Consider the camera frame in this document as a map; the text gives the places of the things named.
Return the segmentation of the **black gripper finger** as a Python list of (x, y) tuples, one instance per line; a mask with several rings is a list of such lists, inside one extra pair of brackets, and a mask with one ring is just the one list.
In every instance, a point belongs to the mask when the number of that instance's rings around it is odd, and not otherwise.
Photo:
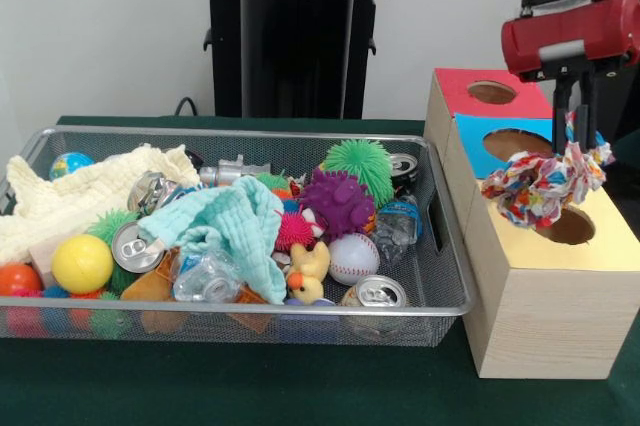
[(571, 78), (560, 77), (553, 92), (552, 150), (563, 155), (566, 148), (566, 115), (571, 97)]
[(579, 74), (580, 104), (575, 108), (574, 139), (581, 151), (597, 147), (597, 106), (599, 88), (596, 74), (584, 70)]

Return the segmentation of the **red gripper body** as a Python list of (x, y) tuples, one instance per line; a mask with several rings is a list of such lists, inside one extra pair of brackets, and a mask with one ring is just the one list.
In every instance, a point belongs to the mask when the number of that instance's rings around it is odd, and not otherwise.
[(639, 0), (514, 19), (503, 24), (501, 45), (509, 72), (524, 82), (616, 72), (639, 62)]

